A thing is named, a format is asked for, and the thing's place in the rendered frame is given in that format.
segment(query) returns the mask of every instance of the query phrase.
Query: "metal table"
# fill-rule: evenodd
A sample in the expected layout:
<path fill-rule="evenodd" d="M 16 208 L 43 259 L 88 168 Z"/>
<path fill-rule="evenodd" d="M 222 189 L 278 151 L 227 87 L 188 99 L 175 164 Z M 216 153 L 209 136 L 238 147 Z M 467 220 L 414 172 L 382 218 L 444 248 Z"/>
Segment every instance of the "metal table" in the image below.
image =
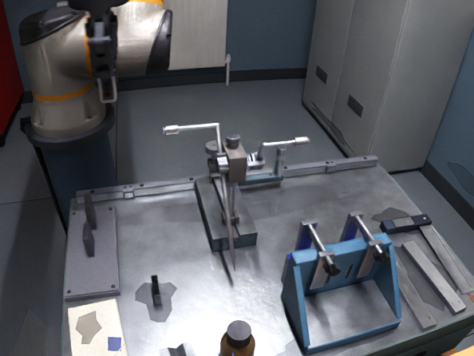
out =
<path fill-rule="evenodd" d="M 115 207 L 117 211 L 121 294 L 115 298 L 130 355 L 159 355 L 161 349 L 176 348 L 186 342 L 192 344 L 197 356 L 217 355 L 227 326 L 237 319 L 251 325 L 255 355 L 300 355 L 280 295 L 285 254 L 294 249 L 301 221 L 316 219 L 318 234 L 328 244 L 339 240 L 348 212 L 363 211 L 365 224 L 373 234 L 381 232 L 377 215 L 388 208 L 410 216 L 421 213 L 379 165 L 300 176 L 309 172 L 301 170 L 304 167 L 307 166 L 288 167 L 281 184 L 241 188 L 259 236 L 256 246 L 235 250 L 236 272 L 232 271 L 228 251 L 211 252 L 194 192 L 194 177 L 94 192 L 96 208 Z M 141 194 L 135 194 L 134 199 L 123 199 L 127 192 L 139 189 Z M 72 200 L 71 214 L 84 210 L 83 201 L 80 196 Z M 399 233 L 390 238 L 397 254 L 402 243 L 417 242 L 449 279 L 420 232 Z M 405 269 L 414 276 L 413 284 L 424 290 L 422 297 L 428 301 L 425 304 L 437 321 L 434 329 L 423 332 L 401 297 L 402 319 L 397 329 L 318 355 L 435 356 L 454 348 L 474 327 L 474 303 L 458 291 L 467 308 L 452 315 L 434 290 L 411 271 L 413 268 L 406 263 Z M 160 283 L 172 283 L 177 288 L 172 297 L 172 313 L 166 322 L 150 320 L 147 307 L 136 301 L 136 291 L 143 283 L 150 283 L 150 276 L 156 274 Z M 64 355 L 71 355 L 67 308 L 99 300 L 103 299 L 65 303 Z M 330 300 L 325 303 L 330 307 Z M 377 317 L 367 311 L 360 313 L 350 307 L 330 308 L 324 321 L 326 333 L 339 327 L 338 321 L 348 314 L 361 324 Z M 307 314 L 309 324 L 321 322 L 311 320 L 316 316 L 310 306 Z M 318 337 L 311 336 L 315 342 Z"/>

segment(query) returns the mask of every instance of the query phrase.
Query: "red panel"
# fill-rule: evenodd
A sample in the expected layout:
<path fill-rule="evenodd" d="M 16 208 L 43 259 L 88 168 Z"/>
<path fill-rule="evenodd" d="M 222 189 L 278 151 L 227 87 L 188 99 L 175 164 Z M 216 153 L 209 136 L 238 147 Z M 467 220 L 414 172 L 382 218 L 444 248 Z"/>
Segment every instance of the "red panel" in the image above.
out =
<path fill-rule="evenodd" d="M 5 131 L 11 114 L 23 94 L 3 0 L 0 0 L 0 135 Z"/>

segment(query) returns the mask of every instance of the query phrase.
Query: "ventilation grille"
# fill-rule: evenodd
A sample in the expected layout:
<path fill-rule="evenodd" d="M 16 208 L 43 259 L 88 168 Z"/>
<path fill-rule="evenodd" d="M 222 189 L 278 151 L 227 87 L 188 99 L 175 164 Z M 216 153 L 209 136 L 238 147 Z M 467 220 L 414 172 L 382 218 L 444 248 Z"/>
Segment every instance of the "ventilation grille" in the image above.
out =
<path fill-rule="evenodd" d="M 318 66 L 316 67 L 316 77 L 321 79 L 324 84 L 327 82 L 327 73 Z"/>
<path fill-rule="evenodd" d="M 355 100 L 352 95 L 349 95 L 347 106 L 349 106 L 359 117 L 362 117 L 364 107 L 357 100 Z"/>

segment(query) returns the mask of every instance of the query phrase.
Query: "gray floor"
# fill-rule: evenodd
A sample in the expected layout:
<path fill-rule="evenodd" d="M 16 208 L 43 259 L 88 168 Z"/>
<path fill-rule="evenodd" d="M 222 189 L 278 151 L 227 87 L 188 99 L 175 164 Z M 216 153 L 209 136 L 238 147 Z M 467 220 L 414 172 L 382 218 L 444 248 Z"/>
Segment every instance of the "gray floor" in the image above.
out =
<path fill-rule="evenodd" d="M 165 125 L 220 122 L 223 134 L 240 134 L 248 152 L 265 140 L 309 136 L 306 147 L 288 149 L 288 164 L 342 158 L 302 106 L 302 88 L 303 80 L 289 80 L 120 93 L 117 126 L 110 133 L 119 184 L 207 174 L 203 147 L 213 134 L 164 136 Z M 33 147 L 18 129 L 19 117 L 30 110 L 23 106 L 0 148 L 0 356 L 31 355 L 34 347 L 37 355 L 61 354 L 65 235 Z M 419 172 L 393 178 L 474 271 L 474 231 Z M 41 339 L 44 326 L 47 339 Z M 39 352 L 39 344 L 47 351 Z M 457 349 L 471 345 L 474 335 Z"/>

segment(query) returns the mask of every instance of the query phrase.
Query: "blue sticker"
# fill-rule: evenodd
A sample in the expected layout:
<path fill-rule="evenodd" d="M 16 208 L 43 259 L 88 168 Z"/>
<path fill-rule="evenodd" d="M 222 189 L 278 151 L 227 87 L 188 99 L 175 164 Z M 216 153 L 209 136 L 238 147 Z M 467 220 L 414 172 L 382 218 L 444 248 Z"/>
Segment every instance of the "blue sticker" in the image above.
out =
<path fill-rule="evenodd" d="M 120 351 L 122 338 L 109 338 L 109 351 Z"/>

